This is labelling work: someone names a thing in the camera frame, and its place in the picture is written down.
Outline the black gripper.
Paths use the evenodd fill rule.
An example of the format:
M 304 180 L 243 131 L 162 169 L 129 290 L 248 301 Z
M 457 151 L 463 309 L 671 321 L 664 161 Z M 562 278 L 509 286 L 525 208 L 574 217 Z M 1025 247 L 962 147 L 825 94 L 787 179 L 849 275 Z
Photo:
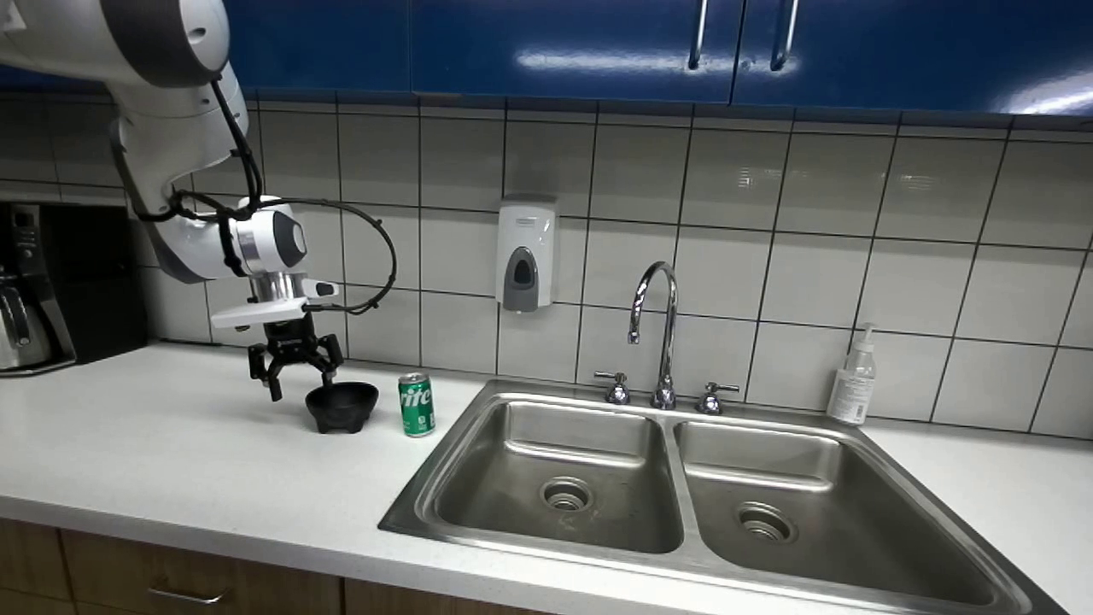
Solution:
M 307 361 L 321 374 L 321 386 L 332 386 L 340 365 L 340 344 L 336 336 L 317 336 L 314 319 L 304 315 L 302 321 L 266 324 L 263 342 L 247 349 L 248 376 L 260 378 L 278 403 L 281 370 Z

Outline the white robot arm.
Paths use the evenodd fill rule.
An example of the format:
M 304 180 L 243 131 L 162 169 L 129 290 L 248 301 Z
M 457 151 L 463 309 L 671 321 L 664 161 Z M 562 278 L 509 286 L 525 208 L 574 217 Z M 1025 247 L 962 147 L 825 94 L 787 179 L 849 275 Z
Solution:
M 338 337 L 312 321 L 338 286 L 296 275 L 304 228 L 260 188 L 230 44 L 221 0 L 0 0 L 3 65 L 107 87 L 109 157 L 165 270 L 253 286 L 248 304 L 215 310 L 211 324 L 266 333 L 248 376 L 281 401 L 282 365 L 314 365 L 321 382 L 340 365 Z

